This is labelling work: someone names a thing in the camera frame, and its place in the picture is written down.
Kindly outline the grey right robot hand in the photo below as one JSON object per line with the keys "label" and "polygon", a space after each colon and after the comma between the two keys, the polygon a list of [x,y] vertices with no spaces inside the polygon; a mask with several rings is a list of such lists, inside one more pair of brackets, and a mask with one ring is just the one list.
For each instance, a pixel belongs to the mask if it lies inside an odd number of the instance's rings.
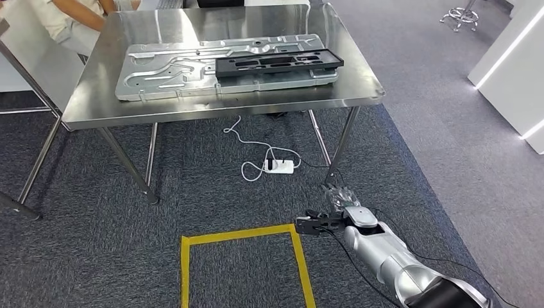
{"label": "grey right robot hand", "polygon": [[361,202],[347,187],[334,184],[322,185],[331,212],[342,212],[346,207],[360,207]]}

